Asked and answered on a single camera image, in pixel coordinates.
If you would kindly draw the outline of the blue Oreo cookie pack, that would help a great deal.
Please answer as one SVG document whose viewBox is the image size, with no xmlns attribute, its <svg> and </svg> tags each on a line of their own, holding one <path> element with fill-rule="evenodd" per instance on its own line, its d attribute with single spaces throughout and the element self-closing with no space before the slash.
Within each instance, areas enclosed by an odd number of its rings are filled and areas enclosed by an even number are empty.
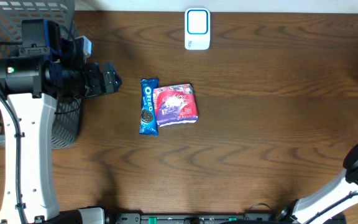
<svg viewBox="0 0 358 224">
<path fill-rule="evenodd" d="M 142 79 L 140 84 L 142 90 L 142 101 L 139 134 L 158 136 L 153 92 L 158 87 L 159 79 Z"/>
</svg>

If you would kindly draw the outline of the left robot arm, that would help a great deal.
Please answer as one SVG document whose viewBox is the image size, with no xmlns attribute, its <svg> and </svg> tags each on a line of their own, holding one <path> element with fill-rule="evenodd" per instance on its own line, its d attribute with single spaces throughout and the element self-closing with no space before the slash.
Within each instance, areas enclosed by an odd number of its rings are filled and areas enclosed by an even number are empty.
<svg viewBox="0 0 358 224">
<path fill-rule="evenodd" d="M 103 207 L 61 211 L 52 175 L 52 128 L 58 103 L 118 91 L 111 62 L 86 63 L 85 39 L 61 35 L 45 19 L 24 20 L 18 54 L 0 59 L 0 107 L 6 172 L 0 223 L 112 223 Z"/>
</svg>

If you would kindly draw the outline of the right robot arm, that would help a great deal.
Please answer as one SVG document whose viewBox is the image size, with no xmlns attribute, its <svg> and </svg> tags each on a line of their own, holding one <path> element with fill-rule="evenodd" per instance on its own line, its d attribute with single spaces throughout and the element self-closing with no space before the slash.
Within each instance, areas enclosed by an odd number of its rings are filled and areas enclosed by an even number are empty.
<svg viewBox="0 0 358 224">
<path fill-rule="evenodd" d="M 314 194 L 295 200 L 275 217 L 285 223 L 324 223 L 358 204 L 358 144 L 347 154 L 343 170 Z"/>
</svg>

